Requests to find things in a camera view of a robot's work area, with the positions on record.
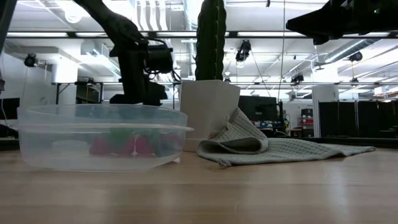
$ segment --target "potted plant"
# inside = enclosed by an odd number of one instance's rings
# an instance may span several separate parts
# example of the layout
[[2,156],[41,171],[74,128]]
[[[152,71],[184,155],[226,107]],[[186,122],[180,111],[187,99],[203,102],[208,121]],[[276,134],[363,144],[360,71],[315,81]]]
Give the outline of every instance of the potted plant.
[[188,115],[184,151],[221,131],[238,107],[240,88],[223,82],[226,10],[223,0],[204,0],[198,16],[195,82],[183,82],[181,111]]

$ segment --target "towel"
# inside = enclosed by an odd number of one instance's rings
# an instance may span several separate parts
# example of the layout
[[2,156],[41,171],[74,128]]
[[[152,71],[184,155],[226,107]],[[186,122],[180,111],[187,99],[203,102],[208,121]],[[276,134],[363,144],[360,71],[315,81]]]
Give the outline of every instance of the towel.
[[269,139],[238,108],[227,119],[224,130],[199,144],[197,153],[200,157],[227,168],[232,165],[314,161],[374,150],[376,148],[371,146],[337,146],[298,139]]

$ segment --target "plastic container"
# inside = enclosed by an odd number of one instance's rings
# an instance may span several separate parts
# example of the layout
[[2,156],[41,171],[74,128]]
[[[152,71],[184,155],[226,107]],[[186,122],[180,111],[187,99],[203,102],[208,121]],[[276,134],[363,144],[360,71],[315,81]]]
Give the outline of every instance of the plastic container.
[[187,115],[142,105],[45,105],[18,109],[29,165],[57,170],[150,169],[179,157]]

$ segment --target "fluorescent light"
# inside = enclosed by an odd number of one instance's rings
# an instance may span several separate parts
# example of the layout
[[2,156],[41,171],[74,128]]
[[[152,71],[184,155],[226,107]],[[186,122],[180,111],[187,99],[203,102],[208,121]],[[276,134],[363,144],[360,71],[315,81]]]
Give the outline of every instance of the fluorescent light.
[[68,37],[66,32],[8,32],[7,37]]
[[195,44],[197,42],[198,42],[198,40],[196,40],[196,39],[181,40],[181,43],[183,43],[183,44]]
[[116,82],[109,82],[109,83],[103,83],[104,85],[123,85],[123,83],[116,83]]
[[78,37],[108,37],[105,32],[77,32]]
[[365,35],[347,34],[344,37],[387,37],[389,34],[388,32],[371,32]]
[[[283,37],[283,32],[238,32],[238,37]],[[303,37],[298,32],[285,32],[285,37]]]
[[186,31],[186,32],[158,32],[158,37],[175,37],[175,36],[182,36],[182,37],[196,37],[197,33],[195,31]]

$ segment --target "table surface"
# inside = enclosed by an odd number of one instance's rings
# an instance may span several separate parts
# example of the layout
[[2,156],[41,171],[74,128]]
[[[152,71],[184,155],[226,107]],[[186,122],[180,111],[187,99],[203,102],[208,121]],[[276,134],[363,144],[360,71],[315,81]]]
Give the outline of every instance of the table surface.
[[184,153],[145,172],[55,172],[0,152],[1,223],[398,223],[398,152],[236,166]]

